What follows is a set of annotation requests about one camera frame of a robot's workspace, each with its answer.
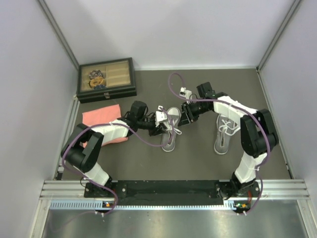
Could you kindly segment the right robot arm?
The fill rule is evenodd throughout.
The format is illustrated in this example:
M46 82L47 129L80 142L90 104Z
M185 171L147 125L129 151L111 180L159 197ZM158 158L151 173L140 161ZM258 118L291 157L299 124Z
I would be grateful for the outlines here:
M208 111L213 111L223 116L223 123L227 129L240 131L243 155L241 162L227 186L218 188L219 195L224 199L232 196L243 196L254 185L260 166L266 162L272 149L279 143L271 113L266 110L248 108L231 99L227 94L216 93L210 83L197 86L200 98L193 99L191 91L182 87L179 96L185 99L181 105L182 115L180 125L191 124L199 116Z

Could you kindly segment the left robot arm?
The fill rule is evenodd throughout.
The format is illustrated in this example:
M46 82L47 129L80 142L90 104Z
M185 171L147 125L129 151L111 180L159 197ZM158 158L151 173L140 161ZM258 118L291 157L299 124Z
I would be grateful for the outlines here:
M123 117L111 122L92 126L78 124L61 151L62 166L95 185L95 191L100 196L114 194L111 176L98 164L101 147L116 139L136 135L138 129L156 134L169 126L174 128L171 116L162 106L149 115L147 111L144 102L135 101Z

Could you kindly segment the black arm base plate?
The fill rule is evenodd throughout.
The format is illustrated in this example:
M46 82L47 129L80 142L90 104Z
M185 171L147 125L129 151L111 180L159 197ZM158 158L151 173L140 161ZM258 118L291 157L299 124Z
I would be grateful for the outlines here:
M119 180L110 185L118 205L220 205L224 199L258 197L259 184L235 190L229 180Z

